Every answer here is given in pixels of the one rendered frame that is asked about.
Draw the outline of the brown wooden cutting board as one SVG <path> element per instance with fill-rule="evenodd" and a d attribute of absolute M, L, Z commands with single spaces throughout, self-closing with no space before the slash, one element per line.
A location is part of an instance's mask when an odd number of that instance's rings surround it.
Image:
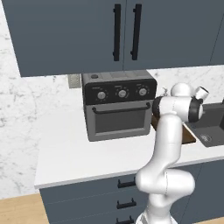
<path fill-rule="evenodd" d="M 158 126 L 158 119 L 153 115 L 151 117 L 151 125 L 154 130 L 157 129 Z M 192 144 L 196 142 L 196 138 L 190 133 L 190 131 L 185 127 L 183 128 L 183 134 L 182 134 L 182 144 Z"/>

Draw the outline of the grey toaster oven door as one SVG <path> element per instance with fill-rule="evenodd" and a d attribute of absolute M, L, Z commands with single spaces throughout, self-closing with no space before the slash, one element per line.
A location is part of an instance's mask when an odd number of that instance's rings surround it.
<path fill-rule="evenodd" d="M 147 110 L 102 115 L 95 114 L 92 111 L 92 107 L 96 107 L 99 111 L 133 109 L 144 107 L 147 102 L 150 103 L 150 109 Z M 90 142 L 95 142 L 148 135 L 151 130 L 151 104 L 152 100 L 85 105 L 84 112 L 88 140 Z"/>

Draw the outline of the grey toaster oven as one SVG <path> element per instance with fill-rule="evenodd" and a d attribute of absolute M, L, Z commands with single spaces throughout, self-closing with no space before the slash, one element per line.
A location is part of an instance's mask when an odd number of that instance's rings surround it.
<path fill-rule="evenodd" d="M 85 105 L 99 105 L 117 102 L 140 102 L 154 100 L 157 81 L 145 70 L 109 73 L 84 73 L 81 76 L 83 110 Z M 147 94 L 141 96 L 139 90 L 145 88 Z M 127 92 L 121 98 L 120 90 Z M 100 100 L 97 95 L 104 92 L 106 97 Z"/>

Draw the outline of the dark blue-grey drawer front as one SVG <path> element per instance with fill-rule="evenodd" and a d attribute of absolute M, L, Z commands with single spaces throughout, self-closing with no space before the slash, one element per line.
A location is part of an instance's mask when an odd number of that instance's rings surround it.
<path fill-rule="evenodd" d="M 103 178 L 87 182 L 74 183 L 69 185 L 58 185 L 53 187 L 47 187 L 40 190 L 42 200 L 45 204 L 56 203 L 66 200 L 77 200 L 91 196 L 103 195 L 106 193 L 121 193 L 132 190 L 136 193 L 142 201 L 147 200 L 147 195 L 143 192 L 139 192 L 137 187 L 130 186 L 126 188 L 118 188 L 118 179 L 123 182 L 133 181 L 134 174 Z"/>
<path fill-rule="evenodd" d="M 122 203 L 131 202 L 134 199 L 136 206 L 117 209 L 117 201 Z M 127 192 L 113 192 L 98 196 L 91 196 L 82 199 L 70 199 L 66 201 L 45 204 L 45 211 L 49 222 L 70 221 L 97 214 L 108 214 L 118 211 L 126 211 L 146 206 L 146 201 L 142 201 L 137 194 L 128 190 Z"/>
<path fill-rule="evenodd" d="M 116 224 L 116 218 L 119 221 L 125 221 L 130 216 L 136 223 L 137 217 L 143 212 L 143 208 L 135 208 L 126 211 L 118 211 L 112 213 L 105 214 L 97 214 L 94 216 L 89 216 L 85 218 L 75 219 L 75 220 L 67 220 L 62 222 L 51 222 L 50 224 Z"/>

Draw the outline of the dark grey sink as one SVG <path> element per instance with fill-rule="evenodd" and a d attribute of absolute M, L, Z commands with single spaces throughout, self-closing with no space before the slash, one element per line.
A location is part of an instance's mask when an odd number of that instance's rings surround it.
<path fill-rule="evenodd" d="M 224 145 L 224 104 L 204 104 L 202 117 L 185 125 L 206 147 Z"/>

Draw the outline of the dark blue-grey base cupboard door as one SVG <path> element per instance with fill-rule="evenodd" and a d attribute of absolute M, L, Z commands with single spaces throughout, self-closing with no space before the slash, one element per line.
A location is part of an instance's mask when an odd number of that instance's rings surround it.
<path fill-rule="evenodd" d="M 171 216 L 178 224 L 193 224 L 224 216 L 224 159 L 180 166 L 195 179 L 190 196 L 176 201 Z"/>

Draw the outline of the grey wall socket plate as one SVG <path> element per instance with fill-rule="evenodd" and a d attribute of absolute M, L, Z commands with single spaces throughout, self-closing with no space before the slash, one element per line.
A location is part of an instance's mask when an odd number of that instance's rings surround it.
<path fill-rule="evenodd" d="M 70 88 L 81 88 L 81 76 L 79 74 L 69 74 L 67 78 Z"/>

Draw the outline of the dark blue-grey wall cupboard door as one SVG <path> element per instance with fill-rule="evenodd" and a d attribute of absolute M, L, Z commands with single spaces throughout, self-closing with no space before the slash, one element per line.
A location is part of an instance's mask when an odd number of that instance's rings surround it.
<path fill-rule="evenodd" d="M 23 77 L 123 69 L 126 0 L 2 0 Z M 115 4 L 121 5 L 114 61 Z"/>
<path fill-rule="evenodd" d="M 131 58 L 136 4 L 142 5 L 137 60 Z M 224 0 L 127 0 L 125 70 L 207 66 Z"/>

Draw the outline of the narrow blue-grey wall cupboard door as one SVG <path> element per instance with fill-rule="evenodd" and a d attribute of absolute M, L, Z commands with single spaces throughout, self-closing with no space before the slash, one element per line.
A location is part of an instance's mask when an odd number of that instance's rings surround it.
<path fill-rule="evenodd" d="M 224 26 L 220 28 L 219 36 L 213 51 L 211 65 L 224 65 Z"/>

